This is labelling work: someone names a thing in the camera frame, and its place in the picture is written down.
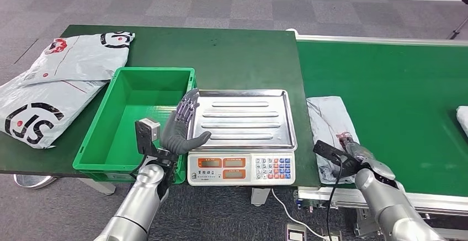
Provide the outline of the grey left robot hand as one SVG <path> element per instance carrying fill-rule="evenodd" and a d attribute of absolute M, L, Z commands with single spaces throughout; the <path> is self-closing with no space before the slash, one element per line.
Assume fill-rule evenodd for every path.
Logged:
<path fill-rule="evenodd" d="M 199 90 L 188 91 L 172 111 L 163 128 L 160 146 L 177 155 L 186 154 L 204 145 L 211 137 L 211 132 L 205 131 L 195 138 L 187 139 L 188 127 L 198 104 Z"/>

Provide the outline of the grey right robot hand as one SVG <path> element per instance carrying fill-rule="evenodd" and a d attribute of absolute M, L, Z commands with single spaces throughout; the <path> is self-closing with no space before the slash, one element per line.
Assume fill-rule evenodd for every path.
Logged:
<path fill-rule="evenodd" d="M 396 176 L 384 163 L 378 161 L 374 155 L 364 146 L 353 140 L 349 132 L 337 134 L 336 137 L 344 149 L 344 156 L 352 161 L 352 168 L 358 170 L 368 168 L 385 180 L 393 181 Z"/>

